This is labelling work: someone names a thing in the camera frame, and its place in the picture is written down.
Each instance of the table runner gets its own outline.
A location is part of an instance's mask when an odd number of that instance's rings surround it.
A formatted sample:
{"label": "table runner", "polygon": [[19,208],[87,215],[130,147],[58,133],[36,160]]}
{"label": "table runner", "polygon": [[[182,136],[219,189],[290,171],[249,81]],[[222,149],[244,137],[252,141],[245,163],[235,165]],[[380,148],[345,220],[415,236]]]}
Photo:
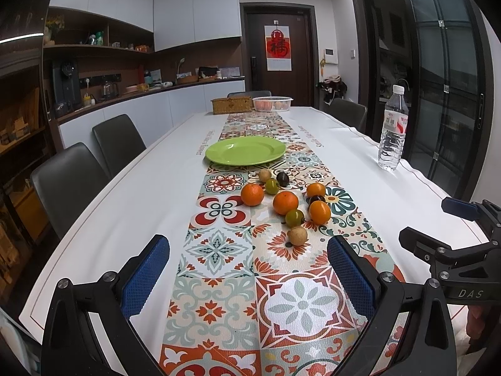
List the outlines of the table runner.
{"label": "table runner", "polygon": [[[327,260],[327,241],[334,235],[343,235],[379,272],[390,271],[404,281],[350,194],[279,114],[229,115],[220,140],[244,136],[256,124],[284,142],[286,153],[260,166],[210,164],[167,313],[160,365],[169,375],[330,374],[366,323]],[[273,212],[272,196],[266,194],[256,207],[242,203],[242,187],[259,182],[261,168],[289,175],[284,189],[298,196],[305,213],[305,245],[288,242],[289,228]],[[322,226],[307,214],[306,186],[312,182],[326,186],[331,208],[331,220]],[[389,362],[403,320],[375,369]]]}

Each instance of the door frame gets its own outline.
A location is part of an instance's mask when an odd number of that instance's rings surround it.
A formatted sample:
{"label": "door frame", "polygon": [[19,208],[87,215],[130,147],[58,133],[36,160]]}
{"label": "door frame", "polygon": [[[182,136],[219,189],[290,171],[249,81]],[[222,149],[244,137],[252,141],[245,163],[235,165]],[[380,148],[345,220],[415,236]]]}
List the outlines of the door frame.
{"label": "door frame", "polygon": [[319,90],[315,87],[319,79],[319,55],[318,55],[318,37],[317,37],[317,20],[315,17],[315,7],[313,5],[305,4],[291,4],[291,3],[268,3],[268,2],[252,2],[240,3],[240,21],[242,26],[242,68],[245,77],[245,89],[252,84],[251,77],[251,63],[249,61],[248,48],[247,48],[247,33],[248,28],[247,15],[248,14],[301,14],[307,18],[308,31],[306,34],[307,41],[312,50],[312,66],[310,69],[310,77],[313,82],[310,90],[310,98],[315,109],[320,109]]}
{"label": "door frame", "polygon": [[[373,75],[379,75],[377,64],[379,62],[379,57],[376,57],[376,51],[374,49],[374,26],[372,21],[371,13],[368,11],[369,6],[368,0],[353,0],[353,5],[355,8],[355,20],[357,24],[357,35],[358,35],[358,46],[359,46],[359,102],[367,106],[367,124],[365,134],[371,135],[372,127],[374,122],[374,110],[375,106],[378,105],[379,101],[379,84],[374,81]],[[487,154],[487,147],[490,139],[490,131],[492,128],[493,120],[493,110],[494,110],[494,84],[493,84],[493,65],[492,65],[492,55],[490,52],[490,44],[488,40],[487,30],[485,29],[485,24],[483,22],[482,13],[476,4],[471,4],[473,20],[477,25],[477,29],[474,32],[479,37],[482,44],[482,54],[483,54],[483,65],[484,65],[484,81],[485,81],[485,91],[484,91],[484,104],[483,104],[483,120],[482,129],[480,132],[480,137],[477,141],[472,143],[477,145],[478,151],[474,159],[470,160],[464,169],[463,179],[460,180],[458,185],[458,190],[456,196],[464,201],[470,201],[472,198],[475,187],[478,183],[480,173],[482,171],[483,163],[485,161],[485,156]],[[409,32],[411,34],[411,47],[418,47],[417,45],[417,33],[415,29],[414,19],[409,19],[406,16],[407,25],[409,26]],[[412,62],[420,63],[419,61],[419,50],[413,49]],[[419,72],[413,70],[413,85],[419,86]],[[415,120],[413,125],[409,125],[406,133],[406,140],[404,144],[404,149],[402,153],[402,158],[408,159],[411,152],[412,143],[415,137],[415,127],[418,123],[419,115],[419,91],[414,89],[412,95],[412,106],[409,112],[409,118]]]}

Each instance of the wicker box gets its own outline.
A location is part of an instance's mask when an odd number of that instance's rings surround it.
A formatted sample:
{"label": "wicker box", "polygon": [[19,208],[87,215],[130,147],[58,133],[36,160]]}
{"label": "wicker box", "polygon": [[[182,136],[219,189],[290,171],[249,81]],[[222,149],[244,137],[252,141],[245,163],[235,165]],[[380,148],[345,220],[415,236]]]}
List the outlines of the wicker box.
{"label": "wicker box", "polygon": [[212,99],[212,111],[214,114],[251,112],[252,100],[250,96]]}

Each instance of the green plate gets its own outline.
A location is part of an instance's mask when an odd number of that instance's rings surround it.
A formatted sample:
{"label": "green plate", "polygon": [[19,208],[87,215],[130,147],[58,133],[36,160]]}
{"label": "green plate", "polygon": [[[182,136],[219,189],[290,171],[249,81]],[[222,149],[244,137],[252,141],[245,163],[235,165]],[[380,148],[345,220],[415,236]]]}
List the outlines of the green plate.
{"label": "green plate", "polygon": [[223,165],[257,165],[280,158],[285,144],[270,137],[248,136],[218,141],[207,148],[205,156]]}

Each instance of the door handle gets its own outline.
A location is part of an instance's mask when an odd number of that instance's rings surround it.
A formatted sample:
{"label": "door handle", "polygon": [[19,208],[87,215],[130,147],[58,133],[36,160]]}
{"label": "door handle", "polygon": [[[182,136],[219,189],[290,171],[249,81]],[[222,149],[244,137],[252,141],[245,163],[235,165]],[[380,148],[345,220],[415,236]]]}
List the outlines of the door handle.
{"label": "door handle", "polygon": [[257,83],[257,59],[255,56],[251,56],[250,58],[250,78],[252,79],[252,88],[256,89],[256,86],[254,84]]}
{"label": "door handle", "polygon": [[477,118],[477,128],[482,127],[483,122],[483,108],[484,108],[484,96],[483,93],[480,93],[480,100],[478,104],[478,118]]}

